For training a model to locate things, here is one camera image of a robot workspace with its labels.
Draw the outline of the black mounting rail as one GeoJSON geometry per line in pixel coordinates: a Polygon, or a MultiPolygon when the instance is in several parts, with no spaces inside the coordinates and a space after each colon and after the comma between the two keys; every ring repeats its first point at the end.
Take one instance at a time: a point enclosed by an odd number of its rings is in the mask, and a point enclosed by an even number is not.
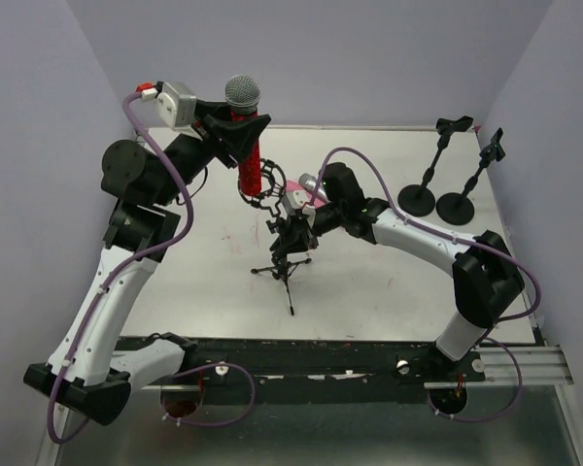
{"type": "Polygon", "coordinates": [[[133,356],[159,341],[179,344],[179,378],[164,373],[157,385],[203,387],[212,404],[420,403],[428,383],[482,382],[469,352],[450,362],[432,343],[309,340],[188,339],[171,333],[121,337],[117,350],[133,356]]]}

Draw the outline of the red glitter microphone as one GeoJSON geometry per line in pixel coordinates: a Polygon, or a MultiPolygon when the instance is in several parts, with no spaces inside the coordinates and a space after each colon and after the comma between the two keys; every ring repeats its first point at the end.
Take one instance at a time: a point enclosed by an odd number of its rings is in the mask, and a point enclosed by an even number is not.
{"type": "MultiPolygon", "coordinates": [[[[235,75],[224,87],[225,101],[231,110],[233,121],[256,117],[260,96],[257,81],[248,75],[235,75]]],[[[254,144],[250,156],[239,165],[239,185],[245,196],[256,197],[261,193],[258,143],[254,144]]]]}

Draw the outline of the silver microphone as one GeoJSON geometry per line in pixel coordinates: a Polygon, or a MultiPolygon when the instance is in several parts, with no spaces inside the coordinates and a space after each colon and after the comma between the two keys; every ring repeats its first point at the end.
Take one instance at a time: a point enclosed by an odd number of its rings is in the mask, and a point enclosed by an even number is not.
{"type": "Polygon", "coordinates": [[[321,201],[328,203],[329,200],[326,196],[326,191],[321,184],[317,184],[317,178],[308,173],[303,173],[298,178],[298,183],[307,191],[312,193],[315,188],[318,189],[316,198],[321,201]]]}

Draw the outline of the black round-base stand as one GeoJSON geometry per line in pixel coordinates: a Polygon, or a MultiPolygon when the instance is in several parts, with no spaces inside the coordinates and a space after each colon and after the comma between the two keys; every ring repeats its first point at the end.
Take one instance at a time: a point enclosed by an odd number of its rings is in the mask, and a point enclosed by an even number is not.
{"type": "Polygon", "coordinates": [[[435,207],[435,197],[428,188],[431,182],[438,160],[444,150],[449,146],[455,133],[464,133],[472,126],[472,116],[461,116],[456,120],[439,118],[435,128],[439,136],[436,153],[429,167],[423,174],[419,184],[409,184],[404,187],[397,196],[398,206],[407,214],[416,217],[428,216],[435,207]]]}
{"type": "Polygon", "coordinates": [[[493,162],[500,162],[505,157],[505,151],[501,145],[503,134],[504,131],[500,127],[492,136],[490,143],[481,149],[478,168],[466,181],[463,190],[445,193],[438,199],[435,209],[443,221],[456,226],[466,225],[472,221],[475,208],[468,195],[478,184],[482,172],[493,162]]]}

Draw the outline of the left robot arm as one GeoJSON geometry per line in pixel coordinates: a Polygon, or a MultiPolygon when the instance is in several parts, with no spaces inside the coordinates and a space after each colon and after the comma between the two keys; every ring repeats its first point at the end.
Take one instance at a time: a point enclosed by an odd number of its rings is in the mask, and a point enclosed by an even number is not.
{"type": "Polygon", "coordinates": [[[116,420],[130,395],[164,378],[193,371],[197,344],[161,334],[142,349],[114,355],[135,301],[170,246],[191,229],[166,207],[213,160],[234,168],[252,153],[268,115],[233,117],[225,103],[198,102],[192,128],[162,154],[118,140],[102,156],[101,187],[117,199],[97,271],[76,319],[50,358],[28,366],[23,381],[100,425],[116,420]]]}

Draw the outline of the black tripod microphone stand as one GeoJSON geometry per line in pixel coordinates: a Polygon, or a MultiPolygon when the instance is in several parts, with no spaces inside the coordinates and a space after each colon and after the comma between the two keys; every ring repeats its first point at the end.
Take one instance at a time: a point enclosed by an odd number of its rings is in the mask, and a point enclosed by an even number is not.
{"type": "Polygon", "coordinates": [[[309,265],[311,258],[290,261],[289,256],[299,253],[302,243],[302,233],[299,226],[294,224],[298,216],[287,212],[285,199],[288,180],[281,166],[271,159],[260,158],[257,167],[249,173],[239,174],[237,182],[240,198],[253,209],[269,214],[266,221],[268,231],[276,235],[274,243],[269,248],[271,264],[256,267],[250,273],[258,276],[269,273],[273,280],[281,282],[288,297],[289,312],[295,316],[290,289],[290,277],[300,265],[309,265]]]}

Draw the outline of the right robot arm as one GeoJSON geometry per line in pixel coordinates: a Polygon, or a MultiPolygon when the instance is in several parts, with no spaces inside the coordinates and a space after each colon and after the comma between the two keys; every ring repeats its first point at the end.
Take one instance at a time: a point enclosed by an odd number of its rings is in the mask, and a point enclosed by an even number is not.
{"type": "Polygon", "coordinates": [[[277,236],[270,251],[280,277],[288,276],[289,255],[315,249],[320,237],[337,228],[410,253],[453,280],[457,310],[434,343],[450,362],[461,360],[523,291],[524,280],[498,233],[457,238],[427,222],[415,225],[398,217],[386,200],[365,196],[353,170],[341,162],[326,166],[322,186],[327,203],[315,208],[307,197],[293,195],[286,217],[268,224],[277,236]]]}

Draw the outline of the pink microphone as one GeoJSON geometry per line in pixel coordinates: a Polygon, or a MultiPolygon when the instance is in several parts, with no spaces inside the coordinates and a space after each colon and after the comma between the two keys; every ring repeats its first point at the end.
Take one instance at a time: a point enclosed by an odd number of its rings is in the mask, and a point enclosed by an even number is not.
{"type": "Polygon", "coordinates": [[[303,190],[303,187],[300,184],[298,184],[294,181],[291,181],[291,180],[288,180],[286,182],[285,192],[302,191],[302,190],[303,190]]]}

